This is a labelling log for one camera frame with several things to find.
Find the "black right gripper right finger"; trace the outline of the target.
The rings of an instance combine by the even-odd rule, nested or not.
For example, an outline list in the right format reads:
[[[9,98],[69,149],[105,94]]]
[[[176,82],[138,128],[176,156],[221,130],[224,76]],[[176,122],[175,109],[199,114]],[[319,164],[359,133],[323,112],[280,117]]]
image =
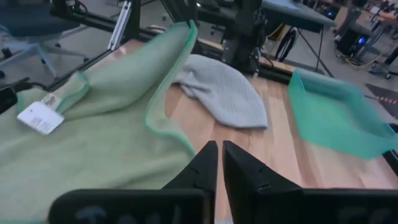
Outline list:
[[[397,223],[397,191],[303,188],[231,141],[224,184],[234,223]]]

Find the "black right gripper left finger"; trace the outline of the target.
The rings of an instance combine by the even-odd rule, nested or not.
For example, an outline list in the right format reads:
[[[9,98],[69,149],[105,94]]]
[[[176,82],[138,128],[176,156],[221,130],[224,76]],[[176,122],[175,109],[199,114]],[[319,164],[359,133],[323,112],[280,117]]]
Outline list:
[[[161,189],[72,190],[52,203],[48,223],[213,223],[217,168],[218,147],[208,141]]]

